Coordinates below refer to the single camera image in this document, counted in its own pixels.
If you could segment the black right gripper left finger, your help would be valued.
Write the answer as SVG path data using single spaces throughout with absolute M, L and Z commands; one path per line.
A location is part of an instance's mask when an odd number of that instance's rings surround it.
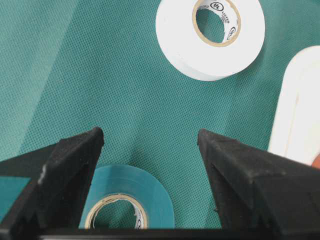
M 0 237 L 33 239 L 42 230 L 76 229 L 104 145 L 95 127 L 0 163 Z

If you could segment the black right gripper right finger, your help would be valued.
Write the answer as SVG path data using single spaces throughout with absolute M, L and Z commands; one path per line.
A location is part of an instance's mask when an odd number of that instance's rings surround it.
M 198 132 L 197 145 L 223 229 L 319 239 L 319 169 L 207 129 Z

